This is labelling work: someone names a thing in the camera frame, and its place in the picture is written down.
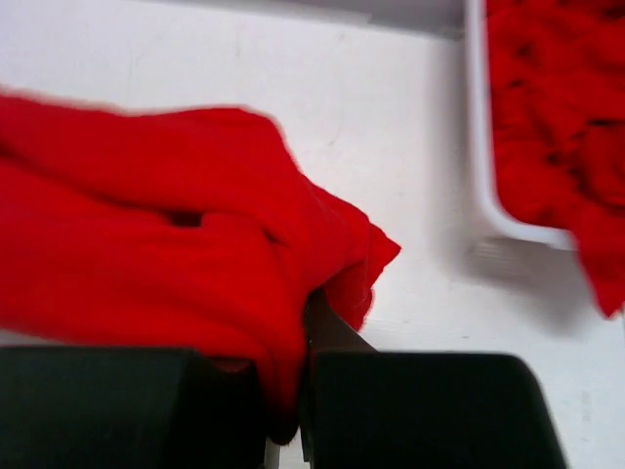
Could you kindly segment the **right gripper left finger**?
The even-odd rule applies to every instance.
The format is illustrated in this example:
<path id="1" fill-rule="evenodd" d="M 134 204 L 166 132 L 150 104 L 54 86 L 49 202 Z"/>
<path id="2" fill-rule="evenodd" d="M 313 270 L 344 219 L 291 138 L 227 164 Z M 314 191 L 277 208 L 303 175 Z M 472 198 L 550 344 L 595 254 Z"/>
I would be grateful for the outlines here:
<path id="1" fill-rule="evenodd" d="M 262 468 L 255 365 L 182 349 L 1 351 L 5 468 Z"/>

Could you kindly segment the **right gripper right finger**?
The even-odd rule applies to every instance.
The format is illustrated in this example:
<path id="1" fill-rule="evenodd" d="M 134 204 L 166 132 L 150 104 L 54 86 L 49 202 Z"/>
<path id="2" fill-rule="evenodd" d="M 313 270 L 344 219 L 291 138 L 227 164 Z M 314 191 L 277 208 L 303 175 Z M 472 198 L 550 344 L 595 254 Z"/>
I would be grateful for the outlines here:
<path id="1" fill-rule="evenodd" d="M 313 292 L 303 312 L 312 468 L 563 468 L 531 368 L 499 353 L 381 352 Z"/>

